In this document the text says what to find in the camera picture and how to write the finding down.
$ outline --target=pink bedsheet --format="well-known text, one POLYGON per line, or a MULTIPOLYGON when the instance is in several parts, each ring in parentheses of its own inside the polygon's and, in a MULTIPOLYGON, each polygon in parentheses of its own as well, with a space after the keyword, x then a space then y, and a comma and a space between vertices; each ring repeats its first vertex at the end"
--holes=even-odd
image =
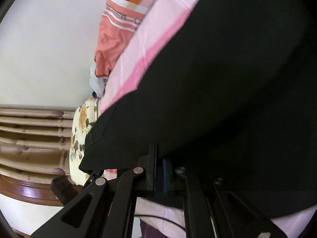
POLYGON ((157 0, 121 54, 109 76, 98 115, 137 89, 144 73, 165 44, 183 26, 198 0, 157 0))

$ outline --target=bed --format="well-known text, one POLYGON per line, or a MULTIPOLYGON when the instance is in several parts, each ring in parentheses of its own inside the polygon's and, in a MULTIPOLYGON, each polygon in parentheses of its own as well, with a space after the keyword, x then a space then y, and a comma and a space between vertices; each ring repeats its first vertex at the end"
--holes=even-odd
MULTIPOLYGON (((156 0, 138 27, 138 30, 132 36, 126 49, 118 58, 115 67, 111 70, 103 97, 99 99, 90 98, 78 109, 79 115, 79 110, 82 111, 83 107, 86 108, 85 110, 89 110, 89 108, 93 110, 90 111, 90 113, 87 111, 86 118, 84 116, 81 117, 81 120, 87 123, 85 126, 86 134, 93 126, 92 124, 89 127, 90 123, 94 123, 105 110, 125 94, 137 89, 142 76, 151 62, 164 45, 182 27, 197 1, 198 0, 156 0)), ((79 152, 73 156, 72 149, 74 153, 74 146, 72 146, 70 153, 70 173, 73 181, 83 185, 88 178, 87 174, 78 169, 81 158, 83 157, 83 149, 80 150, 81 153, 79 152)), ((116 170, 107 169, 104 172, 104 176, 107 179, 116 178, 116 170)), ((273 222, 278 225, 289 238, 295 238, 303 231, 315 211, 316 206, 291 216, 274 219, 273 222)), ((181 210, 164 207, 143 198, 138 198, 136 214, 158 215, 169 218, 184 226, 184 216, 181 210)), ((151 218, 144 218, 142 220, 158 229, 167 237, 185 238, 185 233, 175 228, 171 223, 151 218)))

